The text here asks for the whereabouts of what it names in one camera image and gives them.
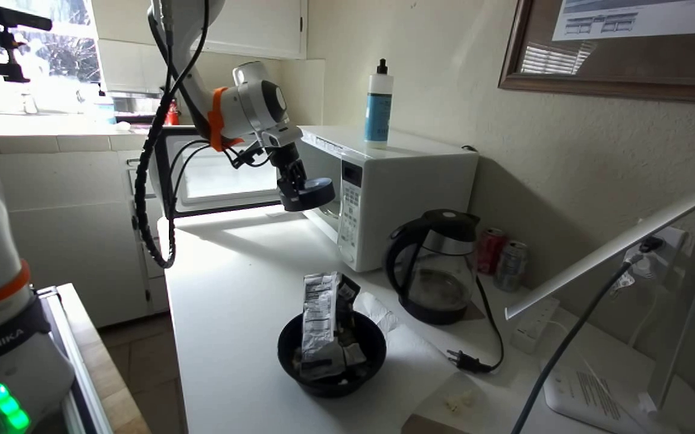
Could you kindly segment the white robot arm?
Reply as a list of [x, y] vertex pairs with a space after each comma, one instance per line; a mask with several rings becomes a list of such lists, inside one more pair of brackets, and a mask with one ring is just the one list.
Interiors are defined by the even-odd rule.
[[[299, 130], [290, 122], [279, 86], [253, 64], [242, 64], [231, 85], [208, 91], [195, 72], [208, 25], [223, 11], [225, 0], [149, 0], [147, 21], [167, 64], [167, 91], [185, 99], [197, 133], [213, 148], [238, 142], [260, 146], [277, 169], [279, 200], [299, 205]], [[0, 434], [30, 434], [61, 409], [72, 382], [76, 365], [20, 252], [0, 170]]]

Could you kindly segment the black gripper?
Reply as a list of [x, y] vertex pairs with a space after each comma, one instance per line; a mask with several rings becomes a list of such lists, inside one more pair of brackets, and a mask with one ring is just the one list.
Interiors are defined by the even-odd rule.
[[264, 134], [271, 164], [277, 169], [277, 191], [288, 211], [307, 207], [307, 170], [298, 151], [298, 128], [272, 128]]

